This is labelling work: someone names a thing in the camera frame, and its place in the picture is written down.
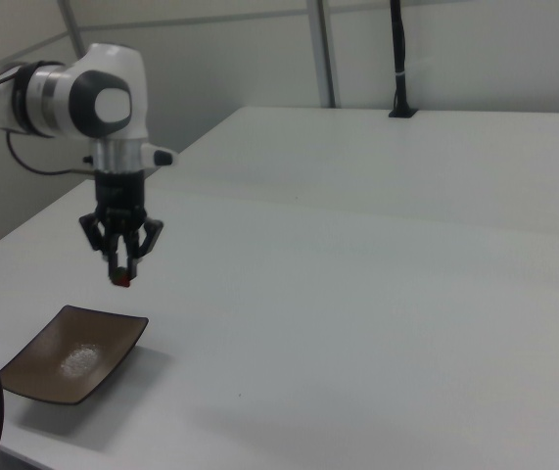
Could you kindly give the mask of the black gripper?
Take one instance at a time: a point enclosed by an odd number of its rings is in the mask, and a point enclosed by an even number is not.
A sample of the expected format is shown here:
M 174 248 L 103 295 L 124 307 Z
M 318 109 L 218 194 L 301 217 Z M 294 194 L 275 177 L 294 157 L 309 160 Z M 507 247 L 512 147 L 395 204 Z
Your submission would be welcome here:
M 137 264 L 149 254 L 163 231 L 163 222 L 146 219 L 145 174 L 142 170 L 126 173 L 95 172 L 97 206 L 82 216 L 79 223 L 91 248 L 100 252 L 108 264 L 110 279 L 121 279 L 118 265 L 119 231 L 126 248 L 126 280 L 137 276 Z

